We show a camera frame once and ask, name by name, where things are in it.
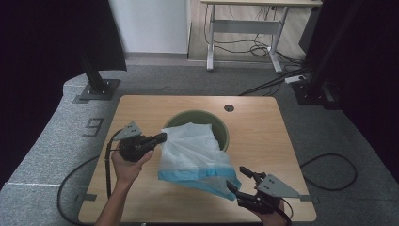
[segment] white desk leg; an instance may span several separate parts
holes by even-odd
[[[214,69],[214,22],[215,22],[215,5],[212,5],[210,35],[211,39],[208,44],[208,56],[206,58],[206,70],[209,72]]]
[[[279,38],[281,37],[282,28],[285,25],[285,19],[287,18],[288,7],[284,7],[281,19],[279,20],[279,28],[277,34],[273,36],[272,46],[268,47],[270,58],[272,59],[273,66],[275,67],[276,73],[282,73],[281,66],[279,64],[278,55],[276,54],[277,45],[279,44]]]

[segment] black fabric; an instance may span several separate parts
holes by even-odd
[[[63,84],[84,73],[79,48],[99,71],[126,65],[106,0],[16,0],[0,10],[2,186],[55,112]]]
[[[323,55],[323,51],[317,54],[317,49],[323,49],[326,40],[335,35],[334,32],[328,34],[330,25],[340,26],[342,17],[349,13],[344,6],[354,1],[328,0],[328,4],[323,5],[308,58]],[[331,58],[321,69],[321,75],[337,83],[343,112],[399,182],[399,26],[396,14],[396,7],[390,1],[363,0]],[[313,61],[313,66],[320,66],[321,60],[319,57]]]

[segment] desk foot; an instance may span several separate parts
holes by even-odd
[[[209,72],[214,70],[214,46],[208,44],[208,57],[206,59],[206,70]]]
[[[269,52],[269,56],[272,59],[273,66],[275,67],[276,73],[282,73],[282,68],[279,64],[279,59],[276,53],[271,53],[271,47],[267,47],[267,51]]]

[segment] forearm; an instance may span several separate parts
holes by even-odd
[[[118,182],[116,183],[111,197],[109,197],[103,212],[100,214],[97,222],[95,223],[96,226],[120,225],[124,204],[126,202],[129,189],[129,185],[124,185]]]

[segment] wooden table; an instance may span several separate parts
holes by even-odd
[[[214,69],[214,33],[246,33],[246,34],[269,34],[273,35],[271,46],[267,48],[276,73],[282,73],[279,59],[276,54],[282,28],[287,18],[289,7],[321,7],[321,0],[201,0],[201,3],[212,5],[210,17],[210,40],[208,44],[208,56],[206,69]],[[218,20],[215,18],[216,5],[238,5],[238,6],[273,6],[284,7],[279,21],[239,21],[239,20]]]
[[[224,109],[233,105],[233,112]],[[110,126],[88,194],[95,201],[84,201],[79,219],[94,222],[106,201],[104,153],[108,140],[130,121],[135,121],[143,135],[158,134],[167,120],[189,109],[201,109],[216,114],[225,122],[230,133],[227,150],[241,191],[255,194],[254,181],[239,172],[245,166],[257,172],[272,173],[302,195],[309,191],[298,166],[276,100],[272,97],[230,96],[123,96]],[[129,192],[123,222],[258,222],[245,208],[215,195],[192,188],[158,181],[157,171],[161,151],[155,149],[152,159],[144,165]],[[112,187],[115,174],[111,164]],[[316,213],[312,202],[287,199],[294,208],[293,221],[313,221]]]

